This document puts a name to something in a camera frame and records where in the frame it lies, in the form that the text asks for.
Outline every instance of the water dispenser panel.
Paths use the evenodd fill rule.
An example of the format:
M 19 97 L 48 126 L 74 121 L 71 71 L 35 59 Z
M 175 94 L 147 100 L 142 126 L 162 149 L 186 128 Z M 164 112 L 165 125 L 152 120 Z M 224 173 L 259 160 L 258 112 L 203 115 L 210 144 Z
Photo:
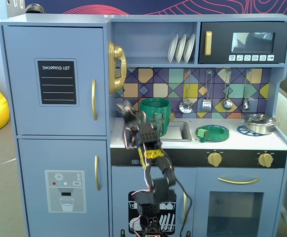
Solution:
M 45 170 L 48 211 L 85 213 L 83 170 Z

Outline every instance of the microwave window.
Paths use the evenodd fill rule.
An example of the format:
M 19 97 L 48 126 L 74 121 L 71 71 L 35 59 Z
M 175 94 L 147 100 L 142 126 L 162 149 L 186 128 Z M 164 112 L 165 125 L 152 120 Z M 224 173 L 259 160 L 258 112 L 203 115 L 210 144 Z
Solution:
M 272 52 L 274 33 L 233 33 L 232 52 L 259 53 Z

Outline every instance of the door handle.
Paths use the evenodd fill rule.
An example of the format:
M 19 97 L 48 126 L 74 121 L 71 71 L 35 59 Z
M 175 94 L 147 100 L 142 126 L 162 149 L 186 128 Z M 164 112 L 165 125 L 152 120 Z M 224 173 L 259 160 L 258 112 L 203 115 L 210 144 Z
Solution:
M 211 55 L 212 54 L 212 39 L 213 39 L 213 33 L 211 31 L 206 31 L 205 34 L 205 55 Z
M 225 178 L 218 178 L 218 180 L 222 181 L 222 182 L 226 182 L 228 184 L 254 184 L 256 183 L 257 181 L 259 181 L 260 179 L 259 178 L 255 178 L 255 179 L 251 179 L 251 180 L 248 180 L 248 181 L 233 181 L 233 180 L 230 180 L 230 179 L 225 179 Z
M 95 156 L 95 182 L 96 182 L 96 189 L 99 191 L 101 190 L 100 182 L 99 182 L 99 156 Z
M 116 60 L 120 60 L 120 77 L 116 76 Z M 124 50 L 108 42 L 108 77 L 109 77 L 109 92 L 113 94 L 114 91 L 122 88 L 127 75 L 127 61 Z
M 185 193 L 183 193 L 183 200 L 184 200 L 184 220 L 185 220 L 187 214 L 187 196 L 185 195 Z
M 96 113 L 95 89 L 96 89 L 96 81 L 95 79 L 93 79 L 92 81 L 92 110 L 93 110 L 93 118 L 94 120 L 97 120 L 98 114 Z

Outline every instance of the microwave handle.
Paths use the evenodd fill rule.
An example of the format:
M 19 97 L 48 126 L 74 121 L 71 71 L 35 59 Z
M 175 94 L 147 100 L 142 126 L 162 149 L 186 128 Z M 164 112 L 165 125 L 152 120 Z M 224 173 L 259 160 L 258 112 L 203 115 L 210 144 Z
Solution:
M 205 34 L 205 55 L 209 56 L 212 54 L 212 39 L 213 33 L 211 31 L 206 31 Z

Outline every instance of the green pitcher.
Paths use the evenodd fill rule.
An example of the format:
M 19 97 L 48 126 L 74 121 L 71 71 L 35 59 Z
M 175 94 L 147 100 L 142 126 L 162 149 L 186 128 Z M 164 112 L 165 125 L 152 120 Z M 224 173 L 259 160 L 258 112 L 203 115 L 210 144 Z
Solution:
M 145 112 L 146 122 L 157 125 L 159 136 L 167 133 L 170 122 L 171 102 L 161 98 L 149 98 L 140 102 L 140 110 Z

